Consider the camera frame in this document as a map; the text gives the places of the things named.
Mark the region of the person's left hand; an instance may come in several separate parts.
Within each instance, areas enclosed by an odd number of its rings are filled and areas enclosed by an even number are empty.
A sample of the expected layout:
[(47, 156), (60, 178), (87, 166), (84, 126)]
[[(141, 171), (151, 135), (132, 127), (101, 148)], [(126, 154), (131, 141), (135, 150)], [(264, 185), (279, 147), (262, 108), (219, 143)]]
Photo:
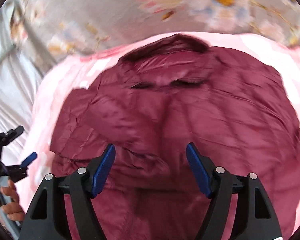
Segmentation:
[(1, 187), (0, 192), (8, 197), (11, 197), (12, 202), (6, 205), (2, 205), (2, 211), (7, 215), (7, 218), (12, 221), (23, 221), (25, 218), (25, 212), (19, 203), (19, 194), (12, 180), (8, 180), (8, 187)]

